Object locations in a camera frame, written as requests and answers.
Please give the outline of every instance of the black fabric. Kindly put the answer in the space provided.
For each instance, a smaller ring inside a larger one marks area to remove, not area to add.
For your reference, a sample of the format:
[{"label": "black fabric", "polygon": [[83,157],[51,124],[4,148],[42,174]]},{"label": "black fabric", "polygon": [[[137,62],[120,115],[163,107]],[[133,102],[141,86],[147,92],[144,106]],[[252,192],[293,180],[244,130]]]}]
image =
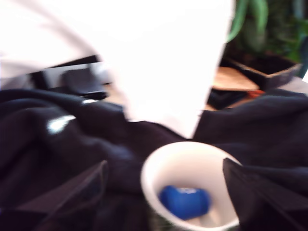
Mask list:
[{"label": "black fabric", "polygon": [[307,230],[308,198],[229,159],[224,160],[223,171],[241,230]]},{"label": "black fabric", "polygon": [[[185,139],[157,124],[127,122],[121,106],[83,101],[39,90],[0,91],[0,207],[18,207],[107,160],[106,194],[92,230],[146,231],[142,164],[155,149]],[[70,116],[63,129],[50,130],[50,123],[63,116]],[[300,184],[307,178],[307,137],[308,98],[273,90],[237,108],[204,111],[193,141],[219,147],[306,195]]]}]

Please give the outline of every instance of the white paper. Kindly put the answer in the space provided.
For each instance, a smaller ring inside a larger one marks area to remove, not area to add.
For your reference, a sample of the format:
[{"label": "white paper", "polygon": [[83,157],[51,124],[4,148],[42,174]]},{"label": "white paper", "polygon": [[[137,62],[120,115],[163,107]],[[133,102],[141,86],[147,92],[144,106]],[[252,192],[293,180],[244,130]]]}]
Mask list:
[{"label": "white paper", "polygon": [[[11,2],[42,21],[41,30],[30,30],[31,38],[42,31],[48,35],[52,25],[59,39],[66,35],[113,67],[127,119],[159,123],[185,138],[193,136],[223,52],[233,0]],[[22,20],[17,22],[26,28]],[[41,48],[44,41],[37,42]],[[48,40],[46,46],[56,44]],[[36,51],[34,42],[31,48]],[[47,57],[32,58],[31,64]],[[18,64],[16,59],[11,63]]]}]

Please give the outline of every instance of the dark cloth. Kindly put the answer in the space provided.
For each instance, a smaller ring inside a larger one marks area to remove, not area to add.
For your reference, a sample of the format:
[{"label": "dark cloth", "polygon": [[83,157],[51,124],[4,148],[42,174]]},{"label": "dark cloth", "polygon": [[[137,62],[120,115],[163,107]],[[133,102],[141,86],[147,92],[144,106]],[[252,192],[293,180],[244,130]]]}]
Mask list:
[{"label": "dark cloth", "polygon": [[[39,90],[0,91],[0,207],[18,207],[107,160],[106,193],[93,230],[146,231],[142,164],[155,149],[185,139],[157,124],[127,122],[121,106],[83,101]],[[52,132],[50,122],[66,115],[75,119]],[[221,148],[307,195],[300,185],[307,178],[307,137],[308,98],[273,90],[233,109],[204,111],[193,141]]]}]

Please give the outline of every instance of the blue object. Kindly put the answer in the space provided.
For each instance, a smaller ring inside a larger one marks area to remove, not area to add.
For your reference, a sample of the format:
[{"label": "blue object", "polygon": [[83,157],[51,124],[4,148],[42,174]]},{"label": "blue object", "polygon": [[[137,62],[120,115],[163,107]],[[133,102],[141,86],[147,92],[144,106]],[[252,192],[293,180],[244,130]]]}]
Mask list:
[{"label": "blue object", "polygon": [[210,196],[203,189],[166,186],[159,194],[161,203],[175,216],[187,220],[208,212]]}]

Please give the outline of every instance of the black object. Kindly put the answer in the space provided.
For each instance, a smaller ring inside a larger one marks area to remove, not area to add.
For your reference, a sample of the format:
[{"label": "black object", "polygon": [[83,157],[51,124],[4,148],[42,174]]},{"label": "black object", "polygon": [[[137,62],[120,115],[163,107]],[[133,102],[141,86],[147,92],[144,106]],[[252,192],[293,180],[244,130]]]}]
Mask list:
[{"label": "black object", "polygon": [[70,92],[75,95],[95,100],[106,98],[104,88],[90,68],[66,71],[62,74],[62,78]]},{"label": "black object", "polygon": [[[50,68],[72,66],[79,64],[91,64],[96,62],[98,62],[98,59],[96,58],[95,55],[93,55],[82,59],[74,60],[65,64],[52,66]],[[31,73],[30,76],[37,89],[50,90],[57,93],[72,94],[77,96],[84,96],[85,98],[94,100],[102,100],[107,97],[107,93],[104,90],[103,86],[100,84],[98,80],[95,79],[95,77],[90,71],[82,71],[82,69],[75,70],[74,74],[77,75],[76,80],[74,77],[70,75],[72,73],[73,72],[66,74],[68,77],[65,78],[66,81],[69,83],[69,86],[56,87],[56,88],[49,87],[48,81],[45,78],[44,73],[42,71]]]},{"label": "black object", "polygon": [[228,91],[212,89],[207,103],[217,110],[230,106],[233,103],[245,98],[247,95],[244,91]]},{"label": "black object", "polygon": [[[148,231],[143,162],[157,148],[188,139],[158,124],[130,123],[121,106],[84,101],[43,90],[0,91],[0,207],[27,205],[107,160],[106,192],[87,231]],[[61,123],[51,132],[55,121]],[[221,148],[255,174],[308,198],[307,128],[308,97],[269,90],[235,108],[204,111],[189,141]]]},{"label": "black object", "polygon": [[235,70],[240,71],[247,78],[258,84],[260,90],[267,91],[269,89],[277,88],[290,82],[291,79],[296,76],[300,68],[300,64],[294,64],[291,61],[282,59],[280,57],[272,57],[272,60],[280,62],[282,67],[282,71],[274,73],[272,75],[263,74],[248,66],[237,63],[231,59],[223,59],[220,63],[220,66],[231,67]]},{"label": "black object", "polygon": [[91,230],[107,182],[106,162],[15,209],[1,209],[5,231]]},{"label": "black object", "polygon": [[241,230],[308,230],[308,198],[230,159],[224,160],[223,172]]}]

